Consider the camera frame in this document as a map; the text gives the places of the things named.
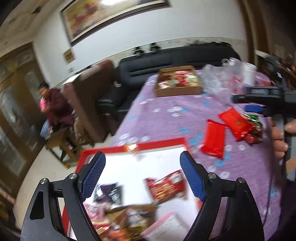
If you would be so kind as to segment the person's right hand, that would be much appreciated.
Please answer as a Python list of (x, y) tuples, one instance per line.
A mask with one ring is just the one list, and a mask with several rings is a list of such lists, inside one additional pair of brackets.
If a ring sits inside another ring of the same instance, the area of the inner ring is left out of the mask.
[[(285, 131), (288, 133), (295, 135), (296, 130), (296, 120), (293, 120), (285, 125)], [(275, 151), (275, 156), (280, 160), (285, 156), (286, 151), (288, 150), (288, 143), (284, 142), (284, 131), (281, 131), (279, 128), (275, 126), (275, 122), (273, 120), (269, 121), (269, 125), (271, 126), (271, 136), (273, 139), (273, 146)]]

